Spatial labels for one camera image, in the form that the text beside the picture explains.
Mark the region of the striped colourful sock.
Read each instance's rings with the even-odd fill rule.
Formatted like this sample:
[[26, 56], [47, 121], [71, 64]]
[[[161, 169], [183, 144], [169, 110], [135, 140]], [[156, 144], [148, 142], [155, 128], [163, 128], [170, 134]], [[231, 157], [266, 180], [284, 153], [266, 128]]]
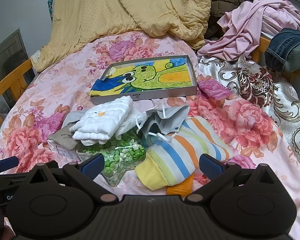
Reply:
[[234, 156], [204, 118], [187, 118], [177, 133], [155, 137], [135, 172], [142, 184], [152, 191], [175, 186], [190, 178], [199, 167], [202, 154], [221, 162]]

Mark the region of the white cloth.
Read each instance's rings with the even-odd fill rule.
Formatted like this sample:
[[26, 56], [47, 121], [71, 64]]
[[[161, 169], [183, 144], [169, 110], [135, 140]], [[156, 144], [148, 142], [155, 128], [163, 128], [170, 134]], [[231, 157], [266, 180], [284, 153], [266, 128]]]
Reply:
[[87, 110], [69, 131], [84, 146], [104, 145], [112, 137], [121, 139], [133, 127], [141, 127], [146, 119], [147, 114], [133, 106], [130, 96], [122, 96]]

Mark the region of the grey brown cloth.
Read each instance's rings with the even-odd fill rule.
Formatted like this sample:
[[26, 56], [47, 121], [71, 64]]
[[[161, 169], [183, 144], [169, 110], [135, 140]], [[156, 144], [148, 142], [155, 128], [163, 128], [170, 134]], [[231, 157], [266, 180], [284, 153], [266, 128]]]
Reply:
[[72, 132], [70, 131], [70, 128], [74, 126], [74, 124], [74, 122], [67, 124], [57, 132], [49, 135], [47, 138], [67, 150], [74, 150], [79, 145], [79, 141], [72, 137]]

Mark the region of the green star-filled bag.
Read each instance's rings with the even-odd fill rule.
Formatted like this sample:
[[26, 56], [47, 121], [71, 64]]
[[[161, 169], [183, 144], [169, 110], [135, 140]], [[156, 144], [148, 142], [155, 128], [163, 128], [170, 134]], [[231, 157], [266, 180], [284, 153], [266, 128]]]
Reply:
[[101, 174], [106, 182], [114, 187], [126, 171], [133, 170], [144, 161], [146, 150], [141, 142], [141, 135], [136, 132], [136, 128], [133, 128], [122, 134], [120, 139], [112, 137], [104, 145], [79, 145], [76, 153], [81, 161], [98, 153], [102, 154], [104, 168]]

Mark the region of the pink floral bed sheet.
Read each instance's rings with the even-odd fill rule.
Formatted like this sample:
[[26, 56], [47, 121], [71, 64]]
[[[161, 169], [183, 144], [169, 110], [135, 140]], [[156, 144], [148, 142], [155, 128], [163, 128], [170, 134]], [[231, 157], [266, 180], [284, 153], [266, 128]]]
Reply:
[[[194, 68], [198, 59], [182, 40], [166, 35], [152, 38], [132, 31], [99, 38], [82, 50], [41, 72], [10, 110], [0, 128], [0, 159], [19, 158], [15, 172], [27, 172], [36, 163], [69, 158], [53, 151], [47, 137], [55, 133], [71, 111], [93, 106], [89, 92], [111, 64], [148, 57], [188, 55]], [[199, 92], [185, 98], [137, 101], [143, 112], [153, 106], [188, 103], [190, 116], [202, 116], [232, 149], [234, 161], [243, 167], [267, 163], [285, 186], [297, 207], [290, 231], [300, 239], [300, 164], [281, 129], [265, 111], [237, 96], [202, 70], [196, 70]]]

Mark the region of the grey shallow tray box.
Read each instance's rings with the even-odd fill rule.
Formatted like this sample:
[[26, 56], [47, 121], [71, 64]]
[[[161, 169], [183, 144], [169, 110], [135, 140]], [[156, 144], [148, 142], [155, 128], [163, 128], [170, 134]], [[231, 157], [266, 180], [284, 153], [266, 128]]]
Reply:
[[161, 90], [151, 90], [147, 92], [134, 92], [134, 93], [125, 93], [111, 96], [90, 96], [90, 100], [93, 104], [98, 105], [108, 101], [115, 100], [122, 96], [130, 96], [132, 100], [152, 100], [152, 99], [162, 99], [162, 98], [175, 98], [175, 97], [186, 97], [197, 94], [197, 79], [194, 73], [194, 68], [192, 62], [187, 55], [179, 55], [188, 57], [192, 70], [190, 71], [190, 76], [193, 78], [193, 84], [190, 87], [184, 88], [172, 88], [172, 89], [161, 89]]

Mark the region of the blue jeans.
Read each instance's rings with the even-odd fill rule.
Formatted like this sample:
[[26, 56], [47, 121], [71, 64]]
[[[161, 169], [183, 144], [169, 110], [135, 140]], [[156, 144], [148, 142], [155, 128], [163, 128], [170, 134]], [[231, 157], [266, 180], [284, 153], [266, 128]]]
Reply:
[[300, 69], [300, 31], [283, 28], [274, 36], [266, 49], [266, 66], [277, 72]]

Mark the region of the yellow dotted blanket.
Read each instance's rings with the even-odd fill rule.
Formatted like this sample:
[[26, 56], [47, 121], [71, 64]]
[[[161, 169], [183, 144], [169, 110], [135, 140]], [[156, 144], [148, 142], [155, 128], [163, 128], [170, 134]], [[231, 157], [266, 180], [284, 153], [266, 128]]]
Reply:
[[41, 72], [96, 38], [141, 30], [166, 33], [199, 49], [204, 44], [211, 0], [53, 0], [50, 41], [40, 52]]

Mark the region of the pink garment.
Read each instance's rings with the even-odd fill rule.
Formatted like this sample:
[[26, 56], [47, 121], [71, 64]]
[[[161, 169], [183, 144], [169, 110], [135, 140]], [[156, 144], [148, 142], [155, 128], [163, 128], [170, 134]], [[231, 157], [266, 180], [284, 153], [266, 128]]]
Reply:
[[249, 57], [259, 46], [261, 33], [275, 36], [283, 28], [300, 31], [300, 12], [289, 0], [245, 1], [217, 22], [225, 31], [216, 41], [206, 41], [198, 56], [236, 61]]

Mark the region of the wooden bed rail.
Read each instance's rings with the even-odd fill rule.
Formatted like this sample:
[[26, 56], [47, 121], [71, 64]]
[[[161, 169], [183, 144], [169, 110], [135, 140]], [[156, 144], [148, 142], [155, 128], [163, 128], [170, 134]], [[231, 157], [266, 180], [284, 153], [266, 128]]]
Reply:
[[0, 81], [0, 96], [2, 96], [6, 90], [9, 90], [12, 93], [14, 100], [17, 101], [28, 87], [24, 74], [31, 68], [32, 62], [28, 59], [4, 77]]
[[[267, 37], [260, 37], [260, 44], [259, 46], [250, 54], [251, 59], [256, 63], [261, 61], [262, 54], [266, 51], [270, 44], [270, 39]], [[300, 80], [300, 69], [290, 73], [284, 72], [282, 76], [287, 79], [288, 81], [295, 82]]]

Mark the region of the wooden right bed rail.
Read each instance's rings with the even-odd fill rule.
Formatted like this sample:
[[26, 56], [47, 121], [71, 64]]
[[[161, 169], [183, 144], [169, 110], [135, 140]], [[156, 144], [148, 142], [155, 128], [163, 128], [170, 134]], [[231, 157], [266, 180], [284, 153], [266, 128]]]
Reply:
[[[260, 44], [259, 46], [250, 54], [251, 59], [256, 63], [261, 61], [262, 54], [266, 51], [270, 44], [270, 39], [267, 37], [260, 37]], [[288, 81], [295, 82], [300, 80], [300, 69], [290, 73], [284, 72], [282, 76], [287, 79]]]

